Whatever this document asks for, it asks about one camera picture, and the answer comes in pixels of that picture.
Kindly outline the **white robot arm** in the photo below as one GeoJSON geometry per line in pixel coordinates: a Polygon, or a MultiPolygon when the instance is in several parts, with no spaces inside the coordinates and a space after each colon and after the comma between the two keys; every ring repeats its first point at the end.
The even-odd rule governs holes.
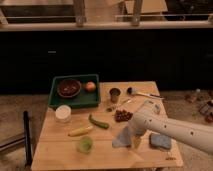
{"type": "Polygon", "coordinates": [[[143,135],[151,130],[213,155],[213,127],[163,117],[160,110],[157,103],[145,101],[128,121],[131,133],[143,135]]]}

